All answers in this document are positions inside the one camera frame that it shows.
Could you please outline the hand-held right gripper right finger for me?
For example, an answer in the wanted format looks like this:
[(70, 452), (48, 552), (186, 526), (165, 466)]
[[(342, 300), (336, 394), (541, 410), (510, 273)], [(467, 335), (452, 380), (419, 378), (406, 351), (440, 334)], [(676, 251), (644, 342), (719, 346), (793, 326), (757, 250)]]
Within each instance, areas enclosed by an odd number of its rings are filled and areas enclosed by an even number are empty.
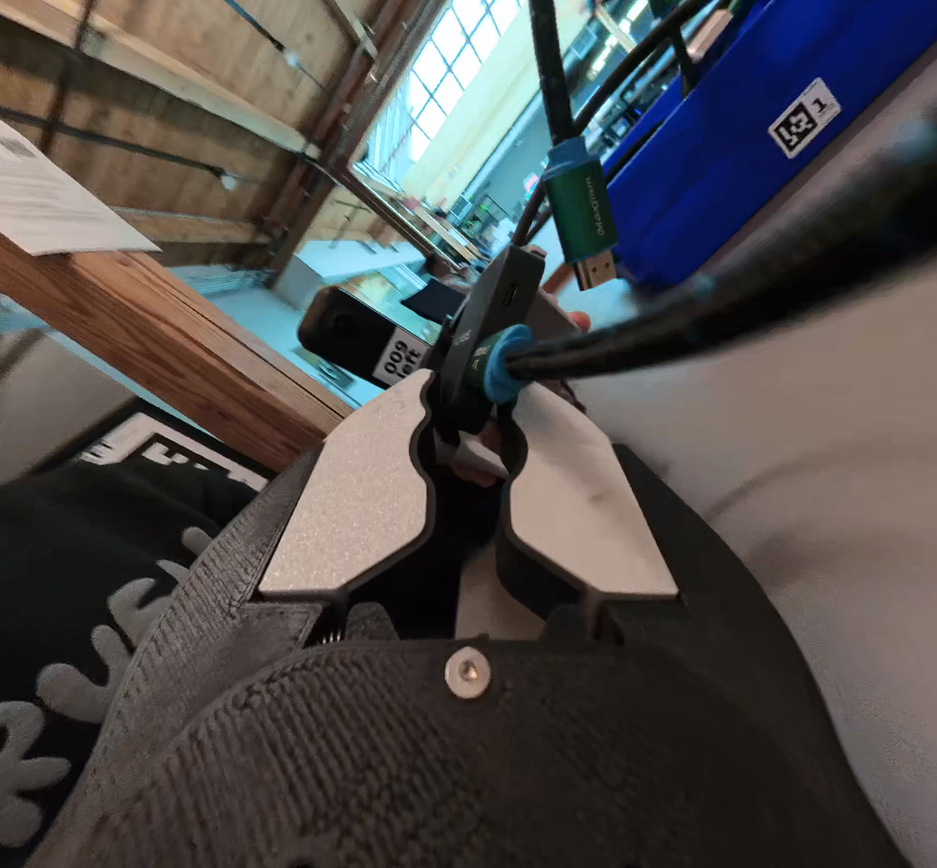
[(679, 589), (606, 434), (541, 384), (498, 415), (508, 471), (497, 576), (540, 619), (579, 605), (675, 602)]

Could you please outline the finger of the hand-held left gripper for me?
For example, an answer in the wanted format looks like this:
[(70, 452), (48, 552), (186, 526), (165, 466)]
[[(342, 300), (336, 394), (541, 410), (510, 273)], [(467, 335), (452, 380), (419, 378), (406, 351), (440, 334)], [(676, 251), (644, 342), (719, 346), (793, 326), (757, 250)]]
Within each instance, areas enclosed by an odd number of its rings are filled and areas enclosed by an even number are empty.
[(498, 455), (476, 437), (449, 444), (438, 437), (438, 464), (461, 479), (506, 479), (507, 471)]
[(538, 291), (529, 308), (529, 330), (535, 341), (546, 342), (579, 334), (580, 326), (552, 296)]

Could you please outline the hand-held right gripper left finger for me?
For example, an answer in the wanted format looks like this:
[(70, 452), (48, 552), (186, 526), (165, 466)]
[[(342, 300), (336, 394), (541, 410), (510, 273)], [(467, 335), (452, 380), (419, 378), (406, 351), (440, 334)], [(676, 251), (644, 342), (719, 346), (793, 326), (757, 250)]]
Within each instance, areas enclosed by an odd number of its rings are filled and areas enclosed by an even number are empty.
[(431, 537), (421, 462), (432, 370), (417, 370), (327, 437), (259, 583), (264, 599), (347, 599)]

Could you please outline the black USB hub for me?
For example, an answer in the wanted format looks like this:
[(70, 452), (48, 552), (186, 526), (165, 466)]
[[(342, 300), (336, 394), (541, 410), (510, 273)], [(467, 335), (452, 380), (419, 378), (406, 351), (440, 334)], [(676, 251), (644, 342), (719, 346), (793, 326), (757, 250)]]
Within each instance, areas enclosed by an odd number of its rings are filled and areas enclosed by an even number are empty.
[(539, 291), (545, 257), (507, 246), (448, 319), (429, 364), (436, 371), (433, 420), (449, 444), (476, 435), (497, 405), (513, 402), (525, 382), (506, 369), (509, 350), (530, 347), (526, 319)]

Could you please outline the blue plastic bin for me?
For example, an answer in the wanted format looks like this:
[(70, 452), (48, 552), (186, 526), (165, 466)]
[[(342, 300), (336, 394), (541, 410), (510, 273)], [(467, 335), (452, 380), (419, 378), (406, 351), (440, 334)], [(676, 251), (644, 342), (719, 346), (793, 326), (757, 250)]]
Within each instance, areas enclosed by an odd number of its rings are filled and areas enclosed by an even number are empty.
[(616, 276), (649, 292), (717, 253), (935, 43), (936, 0), (748, 0), (606, 167)]

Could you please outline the grey desk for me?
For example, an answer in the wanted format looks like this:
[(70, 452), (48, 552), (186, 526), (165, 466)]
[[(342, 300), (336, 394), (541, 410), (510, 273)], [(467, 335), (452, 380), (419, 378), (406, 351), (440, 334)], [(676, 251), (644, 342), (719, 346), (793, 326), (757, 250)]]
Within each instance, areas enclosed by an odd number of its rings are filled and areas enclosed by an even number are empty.
[(935, 51), (731, 253), (902, 260), (759, 345), (621, 374), (618, 460), (679, 589), (604, 605), (640, 866), (935, 866)]

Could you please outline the background office desks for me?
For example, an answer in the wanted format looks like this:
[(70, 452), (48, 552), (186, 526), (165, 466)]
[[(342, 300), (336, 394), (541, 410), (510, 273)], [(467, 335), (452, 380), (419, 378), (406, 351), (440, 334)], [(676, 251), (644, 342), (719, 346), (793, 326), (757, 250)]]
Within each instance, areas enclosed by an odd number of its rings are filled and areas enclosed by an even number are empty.
[(490, 245), (472, 239), (468, 232), (450, 220), (444, 210), (416, 198), (410, 199), (368, 162), (355, 162), (347, 171), (372, 198), (379, 199), (382, 206), (425, 238), (433, 251), (439, 254), (439, 259), (448, 259), (457, 267), (472, 266), (478, 273), (494, 260), (495, 252)]

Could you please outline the instruction sheet on wooden stand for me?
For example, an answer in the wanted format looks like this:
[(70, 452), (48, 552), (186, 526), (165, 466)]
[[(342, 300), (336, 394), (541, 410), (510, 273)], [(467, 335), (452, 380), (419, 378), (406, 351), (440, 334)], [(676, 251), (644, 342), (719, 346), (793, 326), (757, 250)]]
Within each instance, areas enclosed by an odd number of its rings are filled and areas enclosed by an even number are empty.
[(281, 472), (352, 410), (143, 253), (31, 255), (1, 290), (217, 440)]

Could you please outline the large paned window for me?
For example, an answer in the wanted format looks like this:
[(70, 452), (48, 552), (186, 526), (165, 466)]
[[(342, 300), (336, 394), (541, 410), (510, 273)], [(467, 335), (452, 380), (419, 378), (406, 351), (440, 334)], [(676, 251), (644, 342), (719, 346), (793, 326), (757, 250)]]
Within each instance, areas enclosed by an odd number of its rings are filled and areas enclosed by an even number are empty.
[(359, 168), (400, 185), (527, 0), (450, 0), (385, 105)]

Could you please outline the printed instruction sheets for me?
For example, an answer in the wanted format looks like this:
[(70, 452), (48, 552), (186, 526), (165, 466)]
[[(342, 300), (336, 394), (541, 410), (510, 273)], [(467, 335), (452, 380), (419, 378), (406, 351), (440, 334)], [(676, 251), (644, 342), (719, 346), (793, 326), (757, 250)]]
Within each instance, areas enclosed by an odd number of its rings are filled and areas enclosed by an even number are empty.
[(34, 256), (159, 252), (6, 124), (1, 125), (1, 233)]

